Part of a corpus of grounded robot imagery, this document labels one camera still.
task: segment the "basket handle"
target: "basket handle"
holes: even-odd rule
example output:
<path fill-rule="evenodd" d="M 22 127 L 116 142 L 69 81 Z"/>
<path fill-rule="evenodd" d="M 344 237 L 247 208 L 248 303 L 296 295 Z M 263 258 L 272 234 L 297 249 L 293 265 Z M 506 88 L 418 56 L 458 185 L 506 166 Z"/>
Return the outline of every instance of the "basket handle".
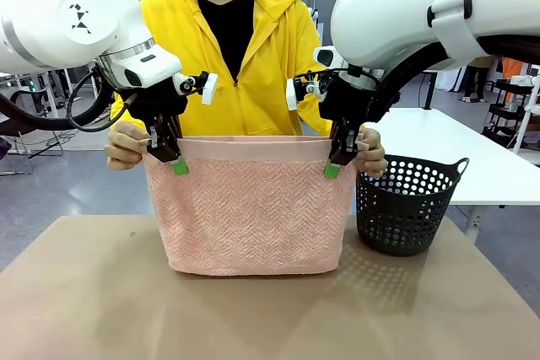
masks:
<path fill-rule="evenodd" d="M 465 173 L 465 170 L 467 170 L 467 168 L 469 167 L 469 163 L 470 163 L 470 162 L 471 162 L 471 160 L 470 160 L 469 158 L 463 158 L 463 159 L 460 159 L 460 160 L 458 160 L 457 162 L 454 163 L 454 169 L 455 169 L 456 172 L 458 173 L 456 183 L 459 183 L 459 182 L 460 182 L 460 180 L 462 179 L 463 174 Z M 465 164 L 465 167 L 464 167 L 463 170 L 460 172 L 459 167 L 460 167 L 462 164 Z"/>

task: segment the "yellow hoodie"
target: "yellow hoodie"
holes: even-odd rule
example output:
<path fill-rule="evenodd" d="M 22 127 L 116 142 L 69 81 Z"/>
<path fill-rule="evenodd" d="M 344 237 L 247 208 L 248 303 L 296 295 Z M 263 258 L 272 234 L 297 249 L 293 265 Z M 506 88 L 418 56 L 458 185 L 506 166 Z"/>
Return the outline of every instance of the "yellow hoodie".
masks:
<path fill-rule="evenodd" d="M 190 96 L 181 116 L 184 135 L 300 135 L 299 116 L 320 135 L 329 134 L 330 123 L 319 116 L 315 96 L 308 95 L 298 112 L 290 112 L 285 99 L 288 78 L 322 68 L 313 61 L 319 36 L 301 0 L 255 0 L 254 34 L 237 83 L 197 0 L 143 0 L 142 8 L 156 43 L 180 58 L 184 74 L 219 75 L 212 105 Z M 113 105 L 112 116 L 121 102 Z M 128 113 L 122 120 L 144 128 Z"/>

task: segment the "perforated basket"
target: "perforated basket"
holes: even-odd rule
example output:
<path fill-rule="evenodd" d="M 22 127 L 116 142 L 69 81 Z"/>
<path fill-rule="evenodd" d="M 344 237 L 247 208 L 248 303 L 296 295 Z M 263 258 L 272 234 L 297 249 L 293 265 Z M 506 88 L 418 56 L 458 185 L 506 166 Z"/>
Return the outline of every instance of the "perforated basket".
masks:
<path fill-rule="evenodd" d="M 452 165 L 395 155 L 386 160 L 388 171 L 380 179 L 358 173 L 358 232 L 382 253 L 416 255 L 431 246 L 469 159 Z"/>

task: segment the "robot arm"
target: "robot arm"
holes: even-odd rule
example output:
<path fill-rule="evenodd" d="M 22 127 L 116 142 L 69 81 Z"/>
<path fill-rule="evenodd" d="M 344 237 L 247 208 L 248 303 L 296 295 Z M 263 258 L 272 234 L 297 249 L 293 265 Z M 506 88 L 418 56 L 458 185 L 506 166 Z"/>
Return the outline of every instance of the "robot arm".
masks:
<path fill-rule="evenodd" d="M 478 56 L 540 62 L 539 0 L 337 0 L 334 47 L 316 50 L 328 67 L 289 82 L 289 108 L 306 93 L 320 97 L 334 121 L 330 162 L 357 155 L 359 127 L 379 121 L 411 79 L 430 67 L 463 66 Z"/>
<path fill-rule="evenodd" d="M 156 140 L 150 152 L 164 162 L 177 160 L 178 115 L 186 97 L 195 89 L 210 104 L 217 76 L 182 75 L 180 60 L 154 43 L 138 0 L 0 0 L 0 72 L 44 72 L 93 60 L 102 91 L 92 114 L 42 119 L 25 115 L 1 95 L 0 110 L 35 128 L 84 131 L 81 126 L 97 118 L 115 91 Z"/>

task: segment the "brown table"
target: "brown table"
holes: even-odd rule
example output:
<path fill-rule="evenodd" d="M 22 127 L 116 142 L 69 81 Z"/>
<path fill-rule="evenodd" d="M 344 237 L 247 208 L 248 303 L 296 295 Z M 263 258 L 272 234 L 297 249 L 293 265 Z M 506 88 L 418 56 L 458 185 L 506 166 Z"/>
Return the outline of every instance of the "brown table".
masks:
<path fill-rule="evenodd" d="M 451 222 L 407 259 L 349 227 L 333 273 L 218 279 L 172 271 L 152 217 L 61 218 L 0 276 L 0 359 L 540 359 L 540 320 Z"/>

